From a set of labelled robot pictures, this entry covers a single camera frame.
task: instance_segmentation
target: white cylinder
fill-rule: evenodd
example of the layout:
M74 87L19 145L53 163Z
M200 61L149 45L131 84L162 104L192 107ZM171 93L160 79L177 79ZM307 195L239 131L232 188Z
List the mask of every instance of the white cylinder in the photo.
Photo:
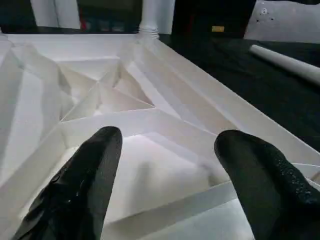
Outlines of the white cylinder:
M158 5L159 0L143 0L142 20L139 26L139 33L143 37L152 39L159 38L158 32Z
M263 48L261 46L252 45L250 52L267 60L291 73L294 73L306 80L309 80L317 85L320 85L320 68L303 61L296 60L292 57L288 57Z

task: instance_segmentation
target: white foam board structure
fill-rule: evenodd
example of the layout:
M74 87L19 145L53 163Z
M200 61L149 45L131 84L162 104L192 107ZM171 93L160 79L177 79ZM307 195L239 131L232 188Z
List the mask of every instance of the white foam board structure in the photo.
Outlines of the white foam board structure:
M213 152L227 129L275 144L319 187L318 152L158 40L9 35L0 75L0 239L104 126L123 148L103 239L253 239Z

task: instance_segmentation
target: black tabletop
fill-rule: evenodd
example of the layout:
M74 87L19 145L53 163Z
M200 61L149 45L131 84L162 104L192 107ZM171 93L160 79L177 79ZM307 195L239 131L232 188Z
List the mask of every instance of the black tabletop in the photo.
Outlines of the black tabletop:
M256 44L320 67L320 44L168 35L160 40L320 152L320 86L249 53Z

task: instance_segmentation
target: yellow label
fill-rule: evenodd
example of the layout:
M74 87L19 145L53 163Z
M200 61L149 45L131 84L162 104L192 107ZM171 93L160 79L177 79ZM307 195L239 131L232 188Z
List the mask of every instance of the yellow label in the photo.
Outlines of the yellow label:
M212 26L212 32L223 33L225 31L224 26Z

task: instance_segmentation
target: white paper tube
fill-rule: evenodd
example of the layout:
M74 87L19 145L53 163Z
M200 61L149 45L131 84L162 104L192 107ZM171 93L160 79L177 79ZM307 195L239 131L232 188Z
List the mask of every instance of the white paper tube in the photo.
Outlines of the white paper tube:
M250 52L291 73L294 73L308 81L320 85L320 68L316 66L257 45L252 45L250 48Z

